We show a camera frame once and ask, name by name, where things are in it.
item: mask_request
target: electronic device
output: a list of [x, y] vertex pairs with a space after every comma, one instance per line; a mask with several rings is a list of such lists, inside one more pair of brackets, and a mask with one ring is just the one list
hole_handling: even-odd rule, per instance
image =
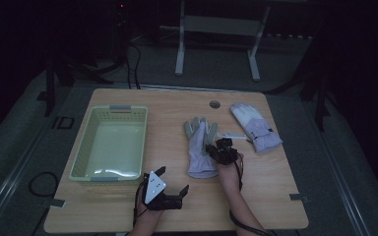
[[140, 184], [136, 192], [136, 204], [134, 208], [134, 223], [137, 220], [137, 199], [139, 192], [144, 187], [142, 193], [143, 205], [149, 210], [164, 210], [164, 209], [181, 209], [183, 206], [183, 198], [188, 194], [189, 185], [183, 188], [179, 195], [167, 195], [164, 193], [166, 184], [160, 179], [165, 172], [165, 166], [158, 169], [156, 172], [151, 171], [150, 174], [144, 173], [144, 180]]
[[238, 158], [237, 149], [232, 148], [232, 139], [222, 138], [216, 141], [217, 146], [207, 145], [206, 151], [216, 162], [228, 165]]
[[119, 65], [125, 63], [131, 36], [128, 0], [81, 0], [78, 4], [96, 62], [112, 59]]

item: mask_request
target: work glove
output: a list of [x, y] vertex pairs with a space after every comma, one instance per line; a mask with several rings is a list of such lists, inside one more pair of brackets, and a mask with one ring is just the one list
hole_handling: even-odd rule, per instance
[[265, 152], [282, 143], [260, 112], [251, 105], [237, 102], [231, 112], [250, 138], [256, 152]]
[[206, 145], [211, 145], [217, 135], [218, 124], [209, 127], [207, 119], [195, 117], [192, 124], [186, 121], [184, 128], [189, 140], [189, 176], [205, 179], [218, 175], [215, 162], [206, 151]]

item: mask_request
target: plastic basket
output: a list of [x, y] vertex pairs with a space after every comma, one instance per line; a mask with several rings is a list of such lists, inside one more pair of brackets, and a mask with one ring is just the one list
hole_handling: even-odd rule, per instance
[[95, 106], [70, 172], [83, 184], [135, 184], [142, 179], [148, 108]]

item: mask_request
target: human hand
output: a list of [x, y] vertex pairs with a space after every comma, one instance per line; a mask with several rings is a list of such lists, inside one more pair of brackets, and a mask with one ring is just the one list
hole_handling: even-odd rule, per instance
[[227, 195], [239, 193], [241, 189], [241, 177], [243, 174], [243, 158], [242, 153], [237, 153], [238, 158], [235, 164], [223, 165], [217, 163], [217, 170], [220, 178], [220, 185]]
[[161, 218], [163, 210], [150, 210], [143, 204], [143, 192], [145, 187], [142, 187], [138, 196], [137, 214], [135, 220], [144, 222], [158, 222]]

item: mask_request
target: black cable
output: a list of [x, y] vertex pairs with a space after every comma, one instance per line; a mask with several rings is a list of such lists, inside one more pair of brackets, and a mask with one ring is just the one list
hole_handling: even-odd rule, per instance
[[272, 232], [273, 235], [278, 236], [278, 234], [275, 232], [275, 230], [269, 230], [269, 231]]
[[113, 64], [106, 66], [106, 67], [103, 67], [103, 68], [94, 69], [94, 70], [92, 70], [92, 72], [97, 73], [98, 75], [103, 75], [103, 74], [106, 74], [106, 73], [111, 72], [113, 70], [116, 70], [116, 69], [118, 69], [122, 66], [122, 64], [119, 62], [118, 58], [114, 58], [114, 59], [112, 59], [112, 61], [113, 61]]
[[[35, 180], [38, 179], [41, 176], [44, 176], [44, 175], [50, 175], [54, 179], [54, 184], [55, 185], [54, 185], [54, 190], [53, 190], [52, 193], [49, 193], [49, 194], [38, 193], [32, 187], [32, 185], [35, 182]], [[41, 172], [41, 173], [35, 175], [30, 180], [30, 182], [29, 182], [29, 190], [30, 190], [30, 193], [32, 193], [34, 196], [41, 197], [41, 198], [43, 198], [43, 197], [51, 197], [51, 199], [53, 199], [54, 196], [56, 195], [56, 190], [57, 190], [58, 184], [59, 184], [59, 181], [58, 181], [58, 178], [57, 178], [57, 176], [55, 174], [53, 174], [51, 172], [48, 172], [48, 171], [44, 171], [44, 172]], [[36, 231], [38, 230], [39, 225], [41, 225], [41, 222], [45, 219], [45, 217], [47, 216], [49, 210], [50, 210], [49, 207], [47, 207], [45, 209], [44, 213], [41, 215], [41, 218], [38, 221], [38, 224], [35, 226], [35, 229], [33, 230], [31, 236], [35, 235]]]
[[238, 221], [235, 216], [232, 214], [231, 210], [229, 211], [229, 218], [231, 219], [231, 221], [238, 227], [242, 228], [242, 229], [245, 229], [249, 232], [252, 232], [252, 233], [255, 233], [257, 235], [260, 235], [260, 236], [271, 236], [270, 234], [266, 233], [265, 231], [262, 231], [260, 229], [257, 229], [257, 228], [253, 228], [253, 227], [250, 227], [250, 226], [247, 226], [243, 223], [241, 223], [240, 221]]
[[[134, 72], [134, 74], [132, 74], [134, 76], [134, 83], [136, 85], [136, 88], [137, 89], [141, 89], [140, 87], [140, 83], [138, 81], [138, 76], [137, 76], [137, 71], [138, 71], [138, 66], [140, 64], [140, 58], [141, 58], [141, 51], [140, 49], [134, 45], [133, 43], [130, 43], [129, 44], [131, 47], [133, 47], [134, 49], [137, 50], [138, 52], [138, 57], [137, 57], [137, 62], [136, 62], [136, 66], [134, 67], [134, 70], [132, 70]], [[130, 68], [130, 63], [129, 63], [129, 60], [127, 58], [127, 67], [128, 67], [128, 88], [130, 89], [131, 88], [131, 83], [130, 83], [130, 75], [131, 75], [131, 68]]]
[[136, 191], [136, 197], [134, 199], [133, 226], [136, 224], [138, 217], [140, 217], [143, 213], [145, 213], [147, 211], [147, 209], [145, 209], [142, 213], [138, 214], [138, 199], [139, 199], [141, 188], [143, 188], [143, 186], [146, 184], [146, 182], [147, 182], [147, 179], [145, 179], [143, 182], [141, 182], [140, 185], [137, 188], [137, 191]]
[[82, 73], [83, 75], [87, 76], [88, 78], [100, 83], [100, 84], [113, 84], [112, 81], [108, 81], [102, 77], [100, 77], [97, 73], [91, 71], [86, 66], [76, 62], [72, 58], [68, 57], [67, 55], [60, 54], [61, 60], [63, 60], [67, 65], [70, 66], [71, 69]]
[[[244, 164], [243, 164], [243, 159], [242, 159], [242, 157], [241, 157], [241, 154], [240, 154], [240, 153], [237, 153], [237, 155], [238, 155], [238, 157], [241, 159], [241, 167], [243, 167]], [[235, 168], [237, 169], [237, 173], [238, 173], [238, 181], [239, 181], [239, 189], [241, 190], [241, 189], [242, 189], [242, 181], [241, 181], [241, 179], [242, 179], [242, 173], [241, 173], [241, 171], [240, 171], [240, 168], [239, 168], [239, 166], [238, 166], [236, 160], [234, 161], [234, 165], [235, 165]]]
[[107, 75], [104, 75], [103, 77], [104, 78], [108, 78], [108, 77], [110, 77], [110, 76], [112, 76], [112, 75], [114, 75], [115, 73], [117, 73], [119, 70], [121, 70], [123, 67], [121, 66], [121, 67], [119, 67], [118, 69], [116, 69], [115, 71], [113, 71], [113, 72], [111, 72], [111, 73], [109, 73], [109, 74], [107, 74]]

